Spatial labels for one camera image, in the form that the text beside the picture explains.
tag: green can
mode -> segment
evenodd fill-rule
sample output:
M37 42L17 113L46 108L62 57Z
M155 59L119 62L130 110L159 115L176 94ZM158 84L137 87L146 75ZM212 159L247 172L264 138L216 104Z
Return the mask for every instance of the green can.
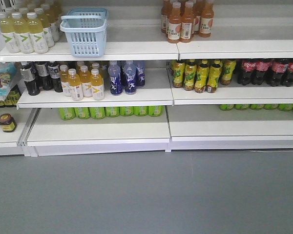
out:
M105 115L107 117L117 117L119 114L120 111L118 106L109 106L105 108Z
M135 116L147 115L147 106L135 106L133 109L134 109Z
M76 117L74 107L61 107L59 108L59 113L62 120L69 120Z
M102 119L105 117L104 107L90 107L89 110L92 118Z
M163 112L164 106L149 106L148 107L148 115L155 117L160 116Z

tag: plastic bottle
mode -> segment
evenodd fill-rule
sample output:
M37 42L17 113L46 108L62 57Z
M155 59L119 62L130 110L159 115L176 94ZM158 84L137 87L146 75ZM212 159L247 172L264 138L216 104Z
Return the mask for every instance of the plastic bottle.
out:
M84 97L87 98L92 96L90 76L91 73L88 71L88 67L85 65L81 66L79 77L82 82Z
M120 95L123 92L121 83L121 68L117 65L117 61L110 61L108 73L110 77L110 91L112 95Z
M102 77L98 69L91 70L91 89L92 96L95 100L102 100L104 98L104 87Z
M44 10L44 13L47 15L47 17L49 19L53 40L55 42L57 42L60 39L60 33L59 33L59 29L56 25L55 14L50 9L50 5L47 3L41 4L41 8Z
M35 12L29 12L27 13L27 18L30 38L35 52L38 54L44 54L48 52L49 47L45 39L43 26L41 21L37 18L37 14Z
M36 75L28 62L21 62L21 76L24 79L29 95L35 96L40 93Z
M282 85L290 87L293 85L293 58L290 59L287 71L282 76Z
M202 16L199 36L203 38L210 37L211 27L213 25L214 11L213 11L214 0L206 0Z
M20 51L18 43L15 39L15 31L13 21L7 17L5 12L0 12L0 30L5 41L5 47L10 53L17 53Z
M193 2L187 1L185 5L185 13L181 18L180 41L188 43L191 41L192 27L194 22Z
M180 2L175 1L172 4L171 15L168 23L168 42L178 43L180 40L181 17L180 17Z
M20 50L24 54L29 54L34 52L34 47L31 43L28 24L26 20L24 20L21 17L20 12L13 13L12 17L13 17L13 27L15 29L15 38Z
M54 91L57 93L63 92L60 78L60 65L56 61L50 61L48 63L48 68L52 79Z
M84 97L82 83L74 68L68 70L68 83L73 101L82 100Z
M54 40L52 37L48 16L44 13L42 8L35 8L35 12L42 23L45 40L47 41L47 45L50 48L54 46Z

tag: yellow bottle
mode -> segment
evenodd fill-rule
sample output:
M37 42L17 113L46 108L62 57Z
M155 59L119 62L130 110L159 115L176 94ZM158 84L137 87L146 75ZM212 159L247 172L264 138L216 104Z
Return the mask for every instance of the yellow bottle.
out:
M15 38L24 54L34 52L34 47L29 36L29 28L26 20L21 16L20 12L12 13L13 27L15 29Z
M49 50L49 47L44 36L41 21L37 18L37 14L35 12L27 13L27 18L30 38L35 52L38 54L46 53Z
M85 97L92 96L90 76L91 74L88 71L88 67L85 65L81 66L79 77L80 77L80 81L82 82L82 88L83 88L83 93Z
M76 69L72 68L68 70L68 83L72 99L74 101L82 100L84 97L83 88L79 75L76 73Z

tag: orange juice bottle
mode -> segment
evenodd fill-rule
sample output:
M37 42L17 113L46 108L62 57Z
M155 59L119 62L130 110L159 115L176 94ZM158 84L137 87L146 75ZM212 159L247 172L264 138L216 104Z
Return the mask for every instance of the orange juice bottle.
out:
M168 24L168 42L178 43L180 40L181 17L180 17L180 2L175 1L172 4L171 15L169 16Z
M214 11L213 11L214 0L206 0L202 16L201 26L199 35L203 38L210 37L211 27L213 25Z
M181 21L180 41L188 43L191 41L192 27L194 22L193 2L186 2L185 13L182 16Z

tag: cola bottle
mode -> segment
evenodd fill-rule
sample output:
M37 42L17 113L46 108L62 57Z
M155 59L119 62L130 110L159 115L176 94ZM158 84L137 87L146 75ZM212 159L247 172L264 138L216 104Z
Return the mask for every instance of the cola bottle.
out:
M288 69L282 76L281 84L287 87L290 87L293 85L293 58L290 59Z
M247 58L242 61L242 71L238 76L238 83L247 85L251 82L251 75L256 68L256 59Z
M272 64L272 76L268 80L269 84L273 87L281 84L282 75L288 67L289 60L287 58L276 58Z

